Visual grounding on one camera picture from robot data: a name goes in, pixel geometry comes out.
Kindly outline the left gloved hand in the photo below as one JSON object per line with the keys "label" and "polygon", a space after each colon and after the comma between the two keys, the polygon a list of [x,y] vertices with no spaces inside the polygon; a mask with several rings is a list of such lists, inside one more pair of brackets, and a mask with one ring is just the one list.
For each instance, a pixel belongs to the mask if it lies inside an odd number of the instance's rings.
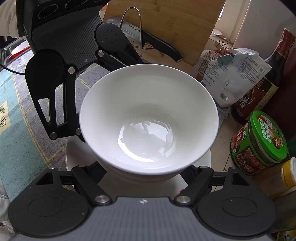
{"label": "left gloved hand", "polygon": [[0,36],[18,38],[19,33],[15,0],[1,1],[0,17]]}

